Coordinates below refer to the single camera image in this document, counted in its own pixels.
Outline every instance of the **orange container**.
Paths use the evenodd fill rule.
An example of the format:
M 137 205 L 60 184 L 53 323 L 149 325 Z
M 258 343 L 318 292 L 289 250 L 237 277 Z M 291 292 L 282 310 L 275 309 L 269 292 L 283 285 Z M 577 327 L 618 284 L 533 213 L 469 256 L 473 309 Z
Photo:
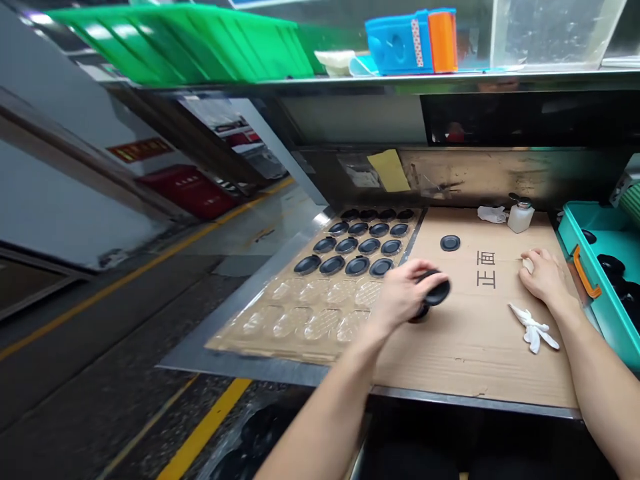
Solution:
M 437 9 L 429 12 L 429 36 L 434 73 L 458 71 L 458 50 L 455 36 L 455 10 Z

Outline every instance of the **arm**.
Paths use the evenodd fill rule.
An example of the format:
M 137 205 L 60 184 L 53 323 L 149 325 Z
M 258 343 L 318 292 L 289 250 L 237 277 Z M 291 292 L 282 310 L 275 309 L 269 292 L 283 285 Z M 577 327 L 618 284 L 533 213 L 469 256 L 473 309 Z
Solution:
M 620 478 L 640 478 L 640 382 L 585 318 L 557 260 L 546 250 L 522 256 L 535 268 L 520 270 L 520 278 L 558 323 L 591 436 Z
M 256 480 L 338 480 L 356 446 L 375 362 L 389 336 L 418 311 L 444 273 L 415 280 L 435 266 L 412 260 L 390 270 L 369 320 L 315 390 L 256 475 Z

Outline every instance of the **gray floor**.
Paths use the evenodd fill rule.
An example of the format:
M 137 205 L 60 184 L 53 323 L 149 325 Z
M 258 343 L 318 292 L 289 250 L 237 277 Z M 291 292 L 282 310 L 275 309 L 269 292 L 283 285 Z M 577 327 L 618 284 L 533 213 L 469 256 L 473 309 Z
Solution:
M 92 479 L 190 374 L 154 368 L 194 326 L 322 210 L 290 185 L 213 230 L 0 363 L 0 465 L 6 480 Z M 158 256 L 156 243 L 96 282 L 0 324 L 10 345 Z M 200 376 L 109 478 L 154 479 L 231 380 Z M 253 384 L 246 400 L 264 389 Z M 197 474 L 220 430 L 187 477 Z

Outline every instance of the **white plastic bottle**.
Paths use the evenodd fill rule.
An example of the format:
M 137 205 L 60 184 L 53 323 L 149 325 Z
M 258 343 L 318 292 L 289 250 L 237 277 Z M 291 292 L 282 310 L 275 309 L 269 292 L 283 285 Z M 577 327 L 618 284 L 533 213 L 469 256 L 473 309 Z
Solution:
M 524 230 L 529 228 L 531 219 L 533 218 L 533 212 L 535 211 L 535 209 L 531 207 L 531 199 L 528 197 L 520 197 L 515 193 L 510 193 L 509 196 L 516 200 L 516 204 L 511 207 L 507 225 L 516 233 L 524 232 Z

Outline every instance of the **blue plastic container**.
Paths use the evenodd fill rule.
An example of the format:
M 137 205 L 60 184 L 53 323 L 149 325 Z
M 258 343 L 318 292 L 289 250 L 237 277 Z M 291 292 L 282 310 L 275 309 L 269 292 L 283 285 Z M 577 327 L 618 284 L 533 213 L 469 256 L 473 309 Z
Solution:
M 418 66 L 413 41 L 412 20 L 419 26 L 419 48 L 423 66 Z M 433 73 L 429 12 L 419 10 L 413 15 L 383 17 L 365 22 L 369 50 L 381 75 L 421 75 Z
M 582 229 L 592 232 L 597 241 L 590 245 Z M 640 231 L 622 209 L 602 207 L 596 202 L 572 201 L 565 205 L 558 234 L 569 254 L 573 255 L 576 267 L 582 266 L 587 291 L 598 287 L 601 290 L 591 308 L 602 335 L 631 370 L 640 371 L 640 334 L 597 260 L 601 253 L 616 257 L 626 266 L 624 278 L 640 283 Z M 577 246 L 580 247 L 579 258 L 575 255 Z

